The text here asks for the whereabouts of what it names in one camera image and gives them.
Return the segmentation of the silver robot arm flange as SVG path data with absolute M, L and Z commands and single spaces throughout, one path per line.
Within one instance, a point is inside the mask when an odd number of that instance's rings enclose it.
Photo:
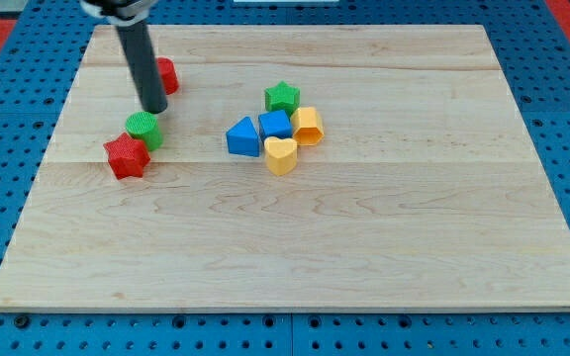
M 145 20 L 158 0 L 80 0 L 82 10 L 97 19 L 106 19 L 118 27 L 128 27 Z

